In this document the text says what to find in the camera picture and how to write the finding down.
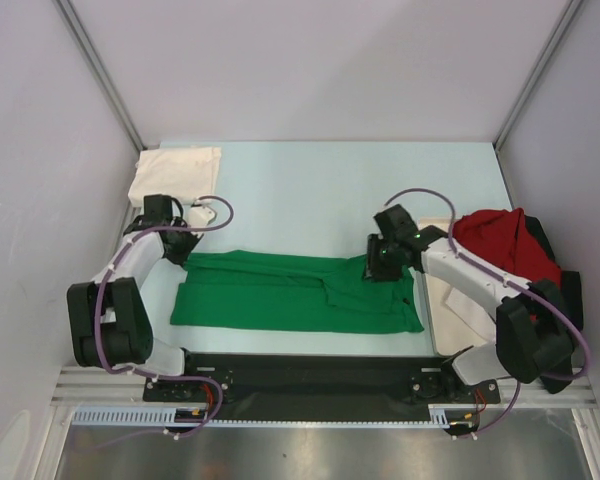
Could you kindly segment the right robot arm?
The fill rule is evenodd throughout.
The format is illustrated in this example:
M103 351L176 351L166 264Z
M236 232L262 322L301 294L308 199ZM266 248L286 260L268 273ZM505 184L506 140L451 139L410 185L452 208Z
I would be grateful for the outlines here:
M452 356L452 369L441 376L449 399L464 401L491 379L511 377L523 384L540 377L569 379L557 368L570 366L578 331L555 283L507 274L461 249L440 228L418 228L400 205L376 213L374 221L379 231L367 239L365 279L393 282L416 270L469 297L494 324L493 341Z

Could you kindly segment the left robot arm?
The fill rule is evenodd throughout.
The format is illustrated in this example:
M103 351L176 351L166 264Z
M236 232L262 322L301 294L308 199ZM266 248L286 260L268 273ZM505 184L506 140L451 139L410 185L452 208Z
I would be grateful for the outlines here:
M78 365L124 373L139 368L152 376L167 376L167 389L182 400L199 392L201 376L185 365L185 351L154 337L140 293L159 261L184 265L200 241L187 228L179 200L162 194L146 196L142 213L124 231L121 247L108 266L92 280L68 288Z

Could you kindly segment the green t shirt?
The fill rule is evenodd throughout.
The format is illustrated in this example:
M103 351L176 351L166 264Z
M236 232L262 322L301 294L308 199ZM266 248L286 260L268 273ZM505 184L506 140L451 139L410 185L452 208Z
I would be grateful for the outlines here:
M193 253L170 322L245 330L347 334L420 333L410 273L364 277L366 258L234 250Z

